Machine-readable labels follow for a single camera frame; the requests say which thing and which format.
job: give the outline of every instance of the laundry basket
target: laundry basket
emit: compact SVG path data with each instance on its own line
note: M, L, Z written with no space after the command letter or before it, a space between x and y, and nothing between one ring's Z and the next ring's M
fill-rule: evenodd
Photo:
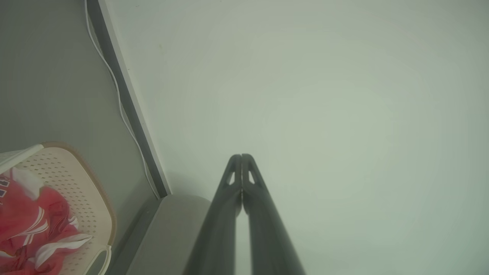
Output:
M56 189L69 203L81 233L92 235L77 252L68 255L60 275L84 275L106 252L100 270L104 274L111 260L115 237L115 215L108 198L87 163L69 145L46 142L20 151L0 154L0 174L12 167L29 169L45 185Z

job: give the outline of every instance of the wire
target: wire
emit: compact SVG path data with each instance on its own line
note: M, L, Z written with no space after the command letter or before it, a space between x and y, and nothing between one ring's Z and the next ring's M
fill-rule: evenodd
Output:
M124 125L127 128L127 131L129 132L129 134L133 138L134 142L136 143L137 148L139 149L139 153L141 154L141 159L143 160L143 164L144 164L144 174L146 175L146 179L148 180L148 184L150 185L151 190L153 191L153 194L156 196L156 199L159 200L160 197L159 197L158 193L156 192L155 188L153 187L153 185L151 184L150 178L148 177L148 167L146 165L146 161L144 160L144 156L143 156L143 152L141 151L141 147L139 146L139 143L137 142L136 137L132 133L132 131L131 131L129 125L127 124L126 119L124 118L124 115L122 113L121 94L120 94L120 91L119 91L119 85L117 84L117 80L115 79L115 75L114 75L111 67L109 66L109 64L105 60L104 56L102 55L102 53L98 49L97 44L95 43L95 40L93 39L93 36L91 34L91 31L90 31L90 23L89 23L89 13L88 13L88 8L87 8L87 0L85 0L85 19L87 21L87 31L89 33L90 40L92 41L93 46L97 50L98 55L100 56L100 58L102 59L102 61L104 61L105 66L107 66L107 68L109 69L109 72L111 73L111 77L114 80L115 89L117 90L117 101L119 102L119 113L121 115L122 121L124 122Z

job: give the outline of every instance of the gray surface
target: gray surface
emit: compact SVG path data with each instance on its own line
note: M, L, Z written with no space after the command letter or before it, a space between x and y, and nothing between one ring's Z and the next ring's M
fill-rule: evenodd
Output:
M196 196L163 198L127 275L181 275L209 206L210 201Z
M82 0L0 1L0 152L74 146L117 212L117 244L154 197L117 97L85 28Z

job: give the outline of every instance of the white plastic basket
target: white plastic basket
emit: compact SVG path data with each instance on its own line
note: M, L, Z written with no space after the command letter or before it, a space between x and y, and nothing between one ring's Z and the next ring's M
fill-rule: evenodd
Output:
M115 214L98 179L81 156L62 142L46 142L21 151L0 154L0 174L12 167L29 169L45 185L68 201L79 222L78 230L92 235L77 252L67 256L60 275L84 275L100 253L106 258L99 274L107 271L115 237Z

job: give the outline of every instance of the white stripe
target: white stripe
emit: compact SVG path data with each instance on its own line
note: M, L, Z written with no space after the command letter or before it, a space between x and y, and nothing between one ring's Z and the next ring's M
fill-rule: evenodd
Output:
M39 268L44 262L46 262L58 248L77 249L91 238L92 236L87 234L78 234L63 238L56 243L50 243L41 246L36 252L36 264L34 265L35 268Z
M43 225L41 225L40 227L38 227L36 229L33 229L33 230L29 231L29 232L26 232L23 235L41 233L41 232L46 231L47 228L48 228L47 220L44 220L44 224Z
M10 256L9 254L7 254L7 252L0 250L0 257L13 258L15 256Z
M27 236L25 237L24 244L23 244L22 246L26 246L26 245L28 245L28 244L29 244L29 239L30 239L30 237L31 237L31 236L32 236L32 235L27 235Z
M29 230L32 230L33 228L35 228L37 226L37 224L39 224L39 222L41 222L42 220L42 217L44 216L44 209L42 209L40 206L39 206L39 212L37 214L37 219L36 221L29 227L27 228L24 232L22 233L19 233L17 235L15 235L14 237L17 237L17 236L22 236L22 235L25 235L24 233L28 232Z

